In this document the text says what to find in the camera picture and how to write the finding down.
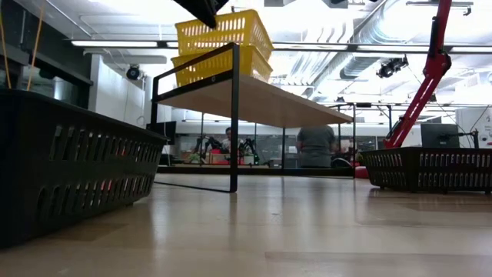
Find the computer screen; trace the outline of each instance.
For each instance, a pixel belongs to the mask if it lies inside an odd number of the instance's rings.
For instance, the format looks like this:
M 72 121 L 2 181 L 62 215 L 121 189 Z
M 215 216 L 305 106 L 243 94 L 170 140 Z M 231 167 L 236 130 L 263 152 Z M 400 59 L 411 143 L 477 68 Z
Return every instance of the computer screen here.
M 175 144 L 176 122 L 159 122 L 155 125 L 155 129 L 151 129 L 151 125 L 147 124 L 147 130 L 169 138 L 168 145 Z
M 422 147 L 460 148 L 455 124 L 427 123 L 421 124 Z

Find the black basket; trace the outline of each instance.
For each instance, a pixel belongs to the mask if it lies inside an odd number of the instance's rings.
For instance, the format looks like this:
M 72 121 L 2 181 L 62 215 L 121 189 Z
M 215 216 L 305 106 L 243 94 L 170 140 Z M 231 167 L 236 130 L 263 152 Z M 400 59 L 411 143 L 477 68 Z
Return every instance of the black basket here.
M 411 192 L 492 189 L 492 150 L 408 147 L 363 152 L 371 184 Z
M 0 248 L 145 197 L 164 143 L 33 92 L 0 90 Z

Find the yellow plastic basket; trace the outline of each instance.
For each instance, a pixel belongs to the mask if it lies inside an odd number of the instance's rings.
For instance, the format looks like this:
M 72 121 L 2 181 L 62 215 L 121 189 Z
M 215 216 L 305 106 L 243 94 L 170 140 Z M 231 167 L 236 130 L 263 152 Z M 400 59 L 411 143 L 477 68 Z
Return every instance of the yellow plastic basket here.
M 235 42 L 243 46 L 256 46 L 264 58 L 270 58 L 274 46 L 255 10 L 217 15 L 215 20 L 216 29 L 209 28 L 199 20 L 176 24 L 179 55 L 209 52 Z
M 267 82 L 273 71 L 268 62 L 254 46 L 242 46 L 240 48 L 240 68 L 241 74 L 250 75 L 263 82 Z M 203 54 L 184 55 L 172 58 L 173 64 L 182 65 Z M 226 51 L 215 57 L 208 58 L 203 62 L 191 65 L 176 73 L 178 87 L 200 81 L 204 78 L 217 75 L 232 69 L 232 51 Z

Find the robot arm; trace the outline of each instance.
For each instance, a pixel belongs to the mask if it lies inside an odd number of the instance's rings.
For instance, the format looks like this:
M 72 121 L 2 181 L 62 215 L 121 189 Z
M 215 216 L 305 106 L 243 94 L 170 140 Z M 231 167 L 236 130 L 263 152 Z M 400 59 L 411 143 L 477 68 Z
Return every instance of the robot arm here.
M 451 67 L 451 58 L 444 51 L 444 34 L 451 8 L 451 0 L 440 0 L 437 15 L 432 18 L 432 32 L 427 61 L 424 68 L 425 80 L 418 89 L 405 115 L 394 125 L 386 136 L 384 144 L 387 149 L 401 147 L 403 141 L 417 121 L 440 80 Z

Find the wooden stick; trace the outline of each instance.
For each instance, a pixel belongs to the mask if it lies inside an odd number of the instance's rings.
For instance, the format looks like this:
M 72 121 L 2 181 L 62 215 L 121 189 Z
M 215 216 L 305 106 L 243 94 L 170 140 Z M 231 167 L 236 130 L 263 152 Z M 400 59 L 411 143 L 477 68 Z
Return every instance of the wooden stick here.
M 36 61 L 36 53 L 38 52 L 39 36 L 41 34 L 41 27 L 43 25 L 43 15 L 45 14 L 45 6 L 46 6 L 46 0 L 43 0 L 43 4 L 41 6 L 41 14 L 39 15 L 38 34 L 36 35 L 36 42 L 34 44 L 34 51 L 32 52 L 31 71 L 29 72 L 28 89 L 27 89 L 28 91 L 29 91 L 29 89 L 31 89 L 32 73 L 34 71 L 34 65 L 35 65 L 35 61 Z
M 3 20 L 2 20 L 1 12 L 0 12 L 0 31 L 2 32 L 3 59 L 5 60 L 5 70 L 7 72 L 8 89 L 12 89 L 12 83 L 10 82 L 10 73 L 8 73 L 7 47 L 5 47 L 5 32 L 3 29 Z

